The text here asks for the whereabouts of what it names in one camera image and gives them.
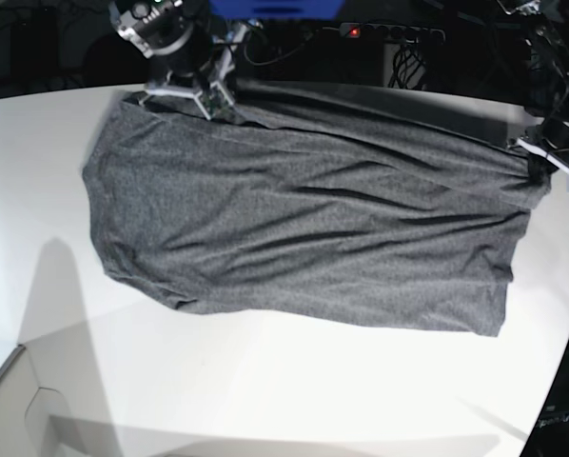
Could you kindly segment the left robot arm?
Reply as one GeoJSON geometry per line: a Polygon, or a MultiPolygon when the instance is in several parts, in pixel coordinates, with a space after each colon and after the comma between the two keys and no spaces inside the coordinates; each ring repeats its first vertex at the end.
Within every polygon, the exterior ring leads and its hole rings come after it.
{"type": "Polygon", "coordinates": [[[530,47],[539,62],[555,73],[562,87],[541,123],[527,128],[508,147],[524,149],[544,165],[562,171],[569,193],[569,46],[541,9],[540,1],[499,1],[498,5],[509,16],[524,18],[530,47]]]}

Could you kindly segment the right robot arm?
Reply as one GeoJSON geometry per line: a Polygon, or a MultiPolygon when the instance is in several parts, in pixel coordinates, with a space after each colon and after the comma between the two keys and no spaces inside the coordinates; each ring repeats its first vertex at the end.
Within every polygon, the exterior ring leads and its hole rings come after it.
{"type": "Polygon", "coordinates": [[[246,21],[226,24],[223,37],[184,10],[182,1],[114,1],[110,22],[118,35],[149,62],[145,99],[171,97],[195,103],[205,119],[236,104],[229,87],[235,51],[251,33],[246,21]]]}

